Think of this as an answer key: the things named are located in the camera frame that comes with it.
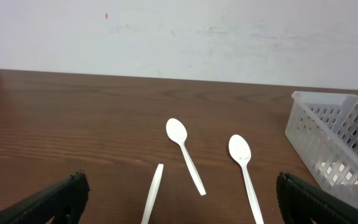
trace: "wooden table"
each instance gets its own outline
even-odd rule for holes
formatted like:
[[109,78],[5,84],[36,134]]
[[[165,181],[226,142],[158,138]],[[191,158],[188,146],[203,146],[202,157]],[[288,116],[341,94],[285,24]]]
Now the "wooden table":
[[[81,223],[140,223],[157,164],[164,164],[152,223],[254,223],[233,134],[252,151],[249,173],[265,223],[283,223],[280,171],[316,184],[284,135],[287,86],[0,70],[0,210],[85,170],[91,192]],[[207,194],[200,196],[169,118]]]

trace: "basket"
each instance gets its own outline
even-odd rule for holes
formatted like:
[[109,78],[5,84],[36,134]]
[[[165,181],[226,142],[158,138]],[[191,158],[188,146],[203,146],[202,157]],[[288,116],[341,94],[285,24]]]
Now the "basket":
[[358,96],[296,91],[285,135],[327,193],[358,208]]

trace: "brown wooden surface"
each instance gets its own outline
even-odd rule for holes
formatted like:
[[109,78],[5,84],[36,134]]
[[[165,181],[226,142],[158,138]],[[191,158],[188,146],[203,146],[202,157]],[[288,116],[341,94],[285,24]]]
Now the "brown wooden surface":
[[[265,223],[283,223],[280,171],[316,184],[284,135],[295,90],[287,86],[0,70],[0,210],[78,170],[91,192],[81,223],[140,223],[157,164],[164,164],[152,223],[254,223],[233,134],[248,165]],[[200,196],[169,118],[206,189]]]

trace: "white utensil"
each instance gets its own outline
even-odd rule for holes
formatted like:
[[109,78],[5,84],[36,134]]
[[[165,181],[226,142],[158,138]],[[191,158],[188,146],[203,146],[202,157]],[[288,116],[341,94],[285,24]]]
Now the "white utensil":
[[162,176],[163,164],[159,164],[155,170],[152,185],[150,186],[149,195],[147,196],[146,207],[144,208],[143,218],[141,224],[148,224],[150,215],[152,213],[155,198],[157,196],[158,188],[160,187],[160,181]]
[[193,161],[190,158],[189,153],[187,152],[187,149],[185,147],[185,141],[187,138],[187,132],[186,128],[183,124],[181,124],[180,121],[178,121],[175,118],[171,118],[167,122],[167,134],[168,137],[175,143],[177,143],[180,146],[181,152],[183,153],[183,156],[185,157],[187,168],[190,171],[191,178],[193,178],[194,183],[196,184],[196,187],[198,191],[200,192],[200,195],[205,195],[205,189],[203,186],[203,183],[201,182],[200,176],[197,173],[196,167],[194,166]]
[[251,205],[252,213],[254,214],[256,224],[263,224],[262,213],[260,212],[258,200],[252,186],[251,179],[248,174],[247,164],[251,160],[251,150],[249,146],[240,135],[235,134],[231,136],[229,141],[230,156],[241,166],[244,182],[246,183],[247,195]]

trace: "white plastic basket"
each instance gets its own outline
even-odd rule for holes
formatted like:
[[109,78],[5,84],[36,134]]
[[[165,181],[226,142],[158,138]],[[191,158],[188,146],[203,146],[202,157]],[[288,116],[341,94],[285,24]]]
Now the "white plastic basket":
[[285,135],[319,186],[358,208],[358,96],[296,91]]

